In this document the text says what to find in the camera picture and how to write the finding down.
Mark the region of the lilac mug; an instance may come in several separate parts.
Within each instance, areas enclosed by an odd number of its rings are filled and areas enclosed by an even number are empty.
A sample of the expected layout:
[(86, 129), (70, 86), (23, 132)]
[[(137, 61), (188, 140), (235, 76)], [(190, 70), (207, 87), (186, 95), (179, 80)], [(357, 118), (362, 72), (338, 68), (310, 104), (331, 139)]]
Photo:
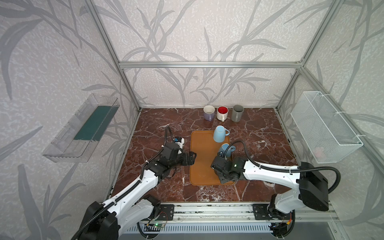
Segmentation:
[(215, 107), (211, 105), (204, 106), (204, 118), (205, 120), (211, 122), (215, 118)]

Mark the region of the grey mug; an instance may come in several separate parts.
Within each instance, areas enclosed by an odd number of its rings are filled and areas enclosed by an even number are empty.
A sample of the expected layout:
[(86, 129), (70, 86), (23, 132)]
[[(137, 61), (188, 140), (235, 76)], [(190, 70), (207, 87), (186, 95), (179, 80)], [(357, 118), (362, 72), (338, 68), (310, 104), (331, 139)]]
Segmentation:
[(244, 113), (243, 106), (241, 105), (233, 106), (231, 120), (235, 123), (238, 123), (241, 120), (243, 113)]

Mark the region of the white mug red inside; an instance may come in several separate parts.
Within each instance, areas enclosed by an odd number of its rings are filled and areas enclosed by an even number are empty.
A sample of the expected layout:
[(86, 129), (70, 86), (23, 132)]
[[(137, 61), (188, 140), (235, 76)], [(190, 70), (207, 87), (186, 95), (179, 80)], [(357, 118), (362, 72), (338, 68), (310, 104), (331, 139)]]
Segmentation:
[(229, 109), (224, 106), (220, 106), (217, 109), (217, 119), (221, 122), (224, 122), (228, 117)]

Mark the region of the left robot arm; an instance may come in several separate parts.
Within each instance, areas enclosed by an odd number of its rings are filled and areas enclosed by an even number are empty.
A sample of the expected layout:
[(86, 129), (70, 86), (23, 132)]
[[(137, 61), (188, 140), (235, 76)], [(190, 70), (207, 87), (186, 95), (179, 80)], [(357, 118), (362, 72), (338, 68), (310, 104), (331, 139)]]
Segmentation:
[(165, 141), (159, 152), (146, 161), (140, 175), (122, 191), (104, 201), (93, 202), (86, 210), (74, 240), (117, 240), (131, 226), (160, 214), (160, 200), (149, 195), (178, 166), (191, 166), (196, 153), (183, 149), (185, 139)]

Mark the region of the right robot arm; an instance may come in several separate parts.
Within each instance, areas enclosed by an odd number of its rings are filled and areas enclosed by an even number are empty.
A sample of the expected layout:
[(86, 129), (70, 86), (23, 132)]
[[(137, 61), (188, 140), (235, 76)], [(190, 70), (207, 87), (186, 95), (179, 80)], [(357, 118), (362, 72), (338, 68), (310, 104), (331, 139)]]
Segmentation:
[(263, 181), (290, 188), (283, 194), (274, 194), (267, 208), (271, 218), (281, 219), (295, 210), (308, 207), (327, 212), (329, 194), (341, 181), (341, 173), (335, 167), (314, 167), (302, 162), (299, 166), (277, 166), (253, 160), (248, 150), (245, 157), (229, 159), (226, 152), (218, 152), (211, 168), (222, 184), (240, 180)]

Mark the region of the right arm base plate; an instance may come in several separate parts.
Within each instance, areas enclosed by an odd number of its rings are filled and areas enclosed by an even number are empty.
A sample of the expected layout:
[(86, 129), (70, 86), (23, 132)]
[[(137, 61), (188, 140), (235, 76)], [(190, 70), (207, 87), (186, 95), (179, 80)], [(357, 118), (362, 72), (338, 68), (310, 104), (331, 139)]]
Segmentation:
[(275, 207), (270, 207), (270, 204), (253, 204), (252, 205), (253, 214), (255, 220), (280, 220), (288, 221), (291, 219), (290, 214), (282, 213), (275, 209)]

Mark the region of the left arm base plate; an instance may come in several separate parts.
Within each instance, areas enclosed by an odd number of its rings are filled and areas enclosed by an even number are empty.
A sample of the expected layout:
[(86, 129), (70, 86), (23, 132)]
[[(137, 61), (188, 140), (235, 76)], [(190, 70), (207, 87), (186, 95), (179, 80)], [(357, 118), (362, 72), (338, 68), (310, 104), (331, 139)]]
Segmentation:
[(175, 213), (175, 205), (161, 204), (154, 208), (154, 219), (157, 221), (172, 221)]

